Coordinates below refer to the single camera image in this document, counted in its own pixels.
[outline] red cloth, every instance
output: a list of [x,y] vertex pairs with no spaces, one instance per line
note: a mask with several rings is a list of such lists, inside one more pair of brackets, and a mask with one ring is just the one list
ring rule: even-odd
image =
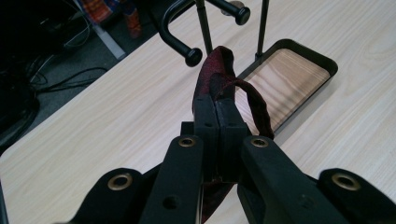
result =
[[[233,52],[222,46],[214,49],[206,58],[198,76],[194,98],[210,94],[213,101],[220,98],[234,100],[235,86],[247,93],[247,101],[254,123],[260,135],[274,138],[267,104],[259,92],[248,82],[235,77]],[[227,196],[233,184],[212,182],[204,184],[202,222],[206,222]]]
[[78,0],[87,17],[95,24],[104,21],[117,7],[125,17],[127,27],[132,38],[141,36],[142,29],[139,14],[133,0]]

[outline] brass grommet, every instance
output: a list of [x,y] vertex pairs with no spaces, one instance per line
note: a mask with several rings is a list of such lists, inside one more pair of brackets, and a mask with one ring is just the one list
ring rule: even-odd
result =
[[361,185],[355,178],[341,173],[332,175],[332,182],[343,189],[358,190],[361,188]]
[[255,147],[268,147],[269,146],[268,142],[261,138],[253,138],[250,140],[250,143]]
[[195,145],[195,140],[190,137],[185,137],[185,138],[181,138],[180,140],[178,140],[178,144],[181,147],[192,147]]
[[123,190],[131,186],[132,176],[128,173],[115,175],[108,182],[107,186],[112,190]]

